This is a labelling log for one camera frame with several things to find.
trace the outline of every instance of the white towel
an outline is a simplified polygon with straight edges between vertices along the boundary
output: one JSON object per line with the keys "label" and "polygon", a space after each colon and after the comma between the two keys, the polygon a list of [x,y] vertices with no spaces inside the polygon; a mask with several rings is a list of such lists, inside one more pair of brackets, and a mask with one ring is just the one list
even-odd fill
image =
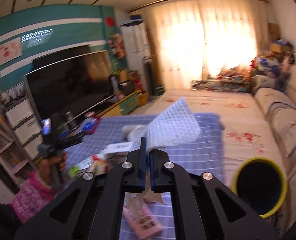
{"label": "white towel", "polygon": [[[184,98],[179,99],[158,115],[142,133],[146,138],[147,153],[154,148],[175,146],[195,141],[201,132],[194,114]],[[141,137],[133,149],[140,148]]]}

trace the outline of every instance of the floor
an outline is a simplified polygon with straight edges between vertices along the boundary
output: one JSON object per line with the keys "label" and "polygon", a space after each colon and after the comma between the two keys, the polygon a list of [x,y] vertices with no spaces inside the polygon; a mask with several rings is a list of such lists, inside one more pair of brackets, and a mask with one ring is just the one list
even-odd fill
{"label": "floor", "polygon": [[155,102],[157,102],[158,99],[159,99],[159,97],[156,97],[155,99],[149,101],[146,105],[141,106],[141,107],[136,107],[134,109],[134,111],[132,111],[132,112],[129,113],[129,115],[141,115],[141,114],[144,114],[146,111],[148,111],[148,109],[150,107],[153,106],[153,104]]}

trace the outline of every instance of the floral bedsheet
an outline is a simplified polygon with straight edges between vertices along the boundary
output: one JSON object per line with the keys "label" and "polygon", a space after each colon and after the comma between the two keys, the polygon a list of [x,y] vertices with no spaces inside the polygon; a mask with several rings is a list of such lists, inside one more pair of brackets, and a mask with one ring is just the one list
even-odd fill
{"label": "floral bedsheet", "polygon": [[213,112],[220,116],[225,127],[222,141],[224,183],[227,186],[231,185],[238,167],[252,157],[269,158],[285,171],[270,126],[251,94],[168,90],[145,114],[159,114],[182,97],[186,99],[192,112]]}

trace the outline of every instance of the pink box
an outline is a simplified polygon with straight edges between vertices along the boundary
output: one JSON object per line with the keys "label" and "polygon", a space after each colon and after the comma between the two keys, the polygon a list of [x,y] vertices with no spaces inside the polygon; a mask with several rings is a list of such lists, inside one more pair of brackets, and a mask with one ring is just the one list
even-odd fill
{"label": "pink box", "polygon": [[140,221],[136,221],[130,217],[128,212],[129,210],[124,207],[122,214],[140,240],[155,236],[162,232],[162,225],[151,213],[146,203],[143,202],[143,208],[140,211],[142,215]]}

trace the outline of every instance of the blue checkered bedsheet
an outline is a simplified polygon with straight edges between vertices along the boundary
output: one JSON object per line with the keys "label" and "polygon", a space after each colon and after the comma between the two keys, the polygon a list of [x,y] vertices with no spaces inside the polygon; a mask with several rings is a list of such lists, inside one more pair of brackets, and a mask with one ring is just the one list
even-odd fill
{"label": "blue checkered bedsheet", "polygon": [[[188,144],[166,147],[162,150],[167,152],[172,162],[181,165],[187,172],[200,175],[209,171],[219,180],[223,181],[222,169],[222,125],[219,116],[213,113],[197,113],[195,118],[201,128],[199,138]],[[90,155],[97,154],[110,143],[125,141],[121,128],[130,124],[149,124],[156,115],[133,115],[103,118],[96,132],[91,136],[85,136],[83,143],[66,149],[67,168],[81,162]],[[175,239],[175,230],[172,214],[171,198],[169,193],[163,194],[167,205],[161,203],[148,204],[152,213],[163,225],[163,232],[151,239]],[[138,238],[122,219],[120,227],[120,240],[137,240]]]}

